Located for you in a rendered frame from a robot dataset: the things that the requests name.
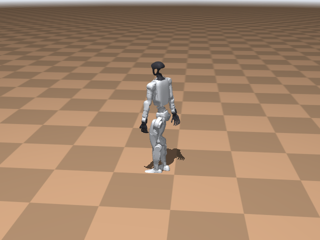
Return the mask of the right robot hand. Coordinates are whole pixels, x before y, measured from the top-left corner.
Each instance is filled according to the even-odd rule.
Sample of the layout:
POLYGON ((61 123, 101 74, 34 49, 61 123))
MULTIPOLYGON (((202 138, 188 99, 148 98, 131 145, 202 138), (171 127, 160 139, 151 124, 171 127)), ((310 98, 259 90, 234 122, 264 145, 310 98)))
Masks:
POLYGON ((171 120, 171 123, 173 122, 174 120, 174 125, 178 125, 180 124, 180 119, 179 119, 179 116, 177 115, 177 110, 175 110, 175 113, 172 113, 172 120, 171 120), (176 123, 176 124, 175 124, 176 123))

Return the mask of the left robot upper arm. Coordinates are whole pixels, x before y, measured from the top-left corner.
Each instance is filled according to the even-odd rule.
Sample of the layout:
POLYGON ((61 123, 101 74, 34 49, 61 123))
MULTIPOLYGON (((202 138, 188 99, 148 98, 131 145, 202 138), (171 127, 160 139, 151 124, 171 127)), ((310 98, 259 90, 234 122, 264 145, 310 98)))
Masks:
POLYGON ((147 89, 147 92, 146 92, 147 93, 146 94, 147 100, 146 101, 149 103, 149 106, 150 106, 152 104, 153 92, 156 89, 156 82, 148 83, 146 86, 146 89, 147 89))

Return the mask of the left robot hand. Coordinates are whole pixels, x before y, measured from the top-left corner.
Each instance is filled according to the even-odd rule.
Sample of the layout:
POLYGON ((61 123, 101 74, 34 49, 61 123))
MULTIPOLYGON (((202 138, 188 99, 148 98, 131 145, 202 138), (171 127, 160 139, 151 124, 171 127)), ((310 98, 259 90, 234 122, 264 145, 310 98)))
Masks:
POLYGON ((148 121, 148 119, 146 119, 145 122, 141 121, 142 124, 139 127, 141 129, 141 132, 143 132, 143 133, 149 133, 148 130, 147 130, 147 125, 146 125, 147 121, 148 121))

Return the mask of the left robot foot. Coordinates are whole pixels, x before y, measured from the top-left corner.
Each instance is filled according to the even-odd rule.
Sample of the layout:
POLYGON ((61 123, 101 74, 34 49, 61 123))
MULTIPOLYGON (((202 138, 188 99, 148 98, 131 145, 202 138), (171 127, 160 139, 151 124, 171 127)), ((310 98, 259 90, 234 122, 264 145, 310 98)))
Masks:
POLYGON ((162 170, 160 168, 158 168, 158 170, 157 169, 154 170, 154 168, 152 168, 149 170, 145 170, 145 172, 146 173, 162 173, 162 170))

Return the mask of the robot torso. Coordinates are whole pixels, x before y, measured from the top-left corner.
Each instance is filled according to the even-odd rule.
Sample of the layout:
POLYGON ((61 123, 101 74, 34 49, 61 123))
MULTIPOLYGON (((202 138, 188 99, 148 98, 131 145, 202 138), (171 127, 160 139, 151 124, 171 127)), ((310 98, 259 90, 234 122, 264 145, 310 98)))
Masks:
MULTIPOLYGON (((163 75, 164 76, 164 75, 163 75)), ((170 90, 169 90, 169 80, 164 77, 164 80, 154 79, 152 82, 156 83, 155 90, 153 91, 152 101, 158 112, 156 113, 156 118, 160 117, 163 119, 163 123, 169 118, 169 112, 164 107, 169 102, 170 90)))

